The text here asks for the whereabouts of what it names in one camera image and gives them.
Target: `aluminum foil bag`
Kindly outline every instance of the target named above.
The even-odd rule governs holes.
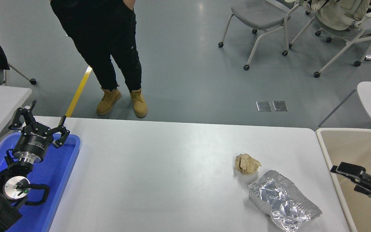
[[[248,185],[250,200],[281,229],[296,232],[321,210],[280,173],[270,170]]]

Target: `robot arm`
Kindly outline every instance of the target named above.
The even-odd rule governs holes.
[[[354,188],[355,191],[363,193],[371,198],[371,175],[366,173],[364,167],[341,162],[339,166],[333,166],[330,172],[349,178],[356,184]]]
[[[27,175],[32,172],[34,163],[44,160],[49,145],[62,147],[70,131],[64,126],[66,116],[63,116],[56,128],[49,128],[38,123],[32,115],[36,101],[32,102],[30,109],[18,108],[9,129],[19,129],[25,120],[25,126],[21,129],[21,136],[13,149],[6,151],[5,161],[7,168],[0,172],[0,232],[6,231],[21,217],[19,209],[23,205],[37,206],[43,204],[49,195],[48,185],[32,184]],[[53,140],[53,134],[60,132],[61,137]],[[44,194],[39,201],[28,201],[28,193],[32,189],[43,190]]]

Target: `metal floor plate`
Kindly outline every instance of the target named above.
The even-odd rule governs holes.
[[[257,101],[256,104],[259,111],[271,111],[270,103],[268,101]]]
[[[275,111],[289,111],[285,101],[273,101]]]

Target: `beige bin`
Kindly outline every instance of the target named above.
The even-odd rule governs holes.
[[[340,162],[366,168],[371,175],[371,130],[320,128],[316,131],[327,168]],[[371,198],[354,191],[347,178],[330,173],[350,231],[371,232]]]

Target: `blue tray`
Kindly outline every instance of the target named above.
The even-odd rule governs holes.
[[[6,150],[14,148],[20,132],[12,133],[0,143],[0,171],[6,168],[4,156]],[[80,138],[77,135],[69,135],[65,144],[56,149],[51,144],[48,148],[44,161],[34,163],[34,170],[27,176],[33,184],[46,184],[50,187],[50,195],[44,204],[39,206],[23,206],[19,209],[22,218],[18,220],[9,232],[32,231],[47,232],[58,208],[71,170],[77,159]],[[43,190],[31,190],[28,194],[29,201],[39,201],[42,198]]]

